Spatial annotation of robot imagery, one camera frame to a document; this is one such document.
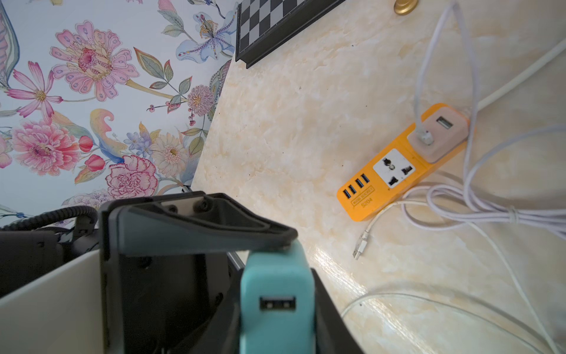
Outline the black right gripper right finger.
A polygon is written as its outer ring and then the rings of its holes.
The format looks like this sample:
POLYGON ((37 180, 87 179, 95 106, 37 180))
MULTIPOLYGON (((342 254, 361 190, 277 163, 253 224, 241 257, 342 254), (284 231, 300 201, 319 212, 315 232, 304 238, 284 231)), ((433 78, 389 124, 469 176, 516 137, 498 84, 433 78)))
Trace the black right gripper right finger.
POLYGON ((363 354, 349 332, 321 278, 311 269, 315 282, 315 352, 318 354, 363 354))

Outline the teal usb wall charger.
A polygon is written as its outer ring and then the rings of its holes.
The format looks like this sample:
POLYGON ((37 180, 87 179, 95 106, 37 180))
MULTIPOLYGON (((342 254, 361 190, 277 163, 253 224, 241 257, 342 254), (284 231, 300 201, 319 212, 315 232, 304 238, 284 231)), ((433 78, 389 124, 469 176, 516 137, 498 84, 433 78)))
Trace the teal usb wall charger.
POLYGON ((250 252, 240 283, 241 353, 314 353, 315 283, 302 245, 250 252))

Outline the pink usb wall charger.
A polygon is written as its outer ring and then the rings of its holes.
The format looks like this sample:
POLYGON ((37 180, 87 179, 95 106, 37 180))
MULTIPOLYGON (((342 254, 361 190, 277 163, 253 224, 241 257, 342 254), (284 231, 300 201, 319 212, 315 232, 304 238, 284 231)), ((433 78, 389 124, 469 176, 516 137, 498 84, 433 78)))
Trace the pink usb wall charger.
POLYGON ((433 109, 423 121, 424 130, 433 138, 430 145, 425 144, 417 131, 408 135, 411 147, 426 162, 434 164, 463 143, 470 132, 469 120, 449 106, 433 109))

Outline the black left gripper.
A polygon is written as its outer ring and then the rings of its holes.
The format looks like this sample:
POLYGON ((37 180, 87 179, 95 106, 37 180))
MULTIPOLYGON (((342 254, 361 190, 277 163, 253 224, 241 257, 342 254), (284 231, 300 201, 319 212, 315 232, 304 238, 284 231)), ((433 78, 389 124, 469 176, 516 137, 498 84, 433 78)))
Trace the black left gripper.
POLYGON ((279 251, 295 229, 222 193, 104 204, 97 230, 1 233, 3 353, 167 353, 205 326, 241 251, 279 251))

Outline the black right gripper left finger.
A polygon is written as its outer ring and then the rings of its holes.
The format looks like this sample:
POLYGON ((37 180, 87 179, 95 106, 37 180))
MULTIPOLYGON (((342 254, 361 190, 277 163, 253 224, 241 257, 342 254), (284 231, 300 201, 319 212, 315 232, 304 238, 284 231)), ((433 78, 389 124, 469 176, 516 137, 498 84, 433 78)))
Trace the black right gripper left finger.
POLYGON ((240 313, 240 285, 232 283, 215 315, 172 353, 239 353, 240 313))

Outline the orange power strip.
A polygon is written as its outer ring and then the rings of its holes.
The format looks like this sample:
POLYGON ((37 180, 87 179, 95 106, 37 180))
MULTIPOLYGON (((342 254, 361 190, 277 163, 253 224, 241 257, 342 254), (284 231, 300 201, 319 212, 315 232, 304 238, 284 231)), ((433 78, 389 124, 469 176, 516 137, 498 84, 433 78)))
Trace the orange power strip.
MULTIPOLYGON (((447 105, 438 103, 431 106, 422 114, 422 123, 432 114, 433 109, 442 106, 447 105)), ((353 221, 370 219, 466 147, 467 140, 438 162, 430 164, 409 144, 408 135, 414 132, 416 127, 416 124, 411 124, 347 183, 339 187, 337 200, 353 221)))

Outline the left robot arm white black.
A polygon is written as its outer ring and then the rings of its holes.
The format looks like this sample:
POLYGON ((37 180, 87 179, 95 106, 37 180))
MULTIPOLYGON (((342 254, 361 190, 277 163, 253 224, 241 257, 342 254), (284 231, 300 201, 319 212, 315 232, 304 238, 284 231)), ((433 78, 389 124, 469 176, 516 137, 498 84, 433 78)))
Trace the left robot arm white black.
POLYGON ((3 353, 188 353, 242 268, 296 230, 222 193, 71 206, 1 229, 3 353))

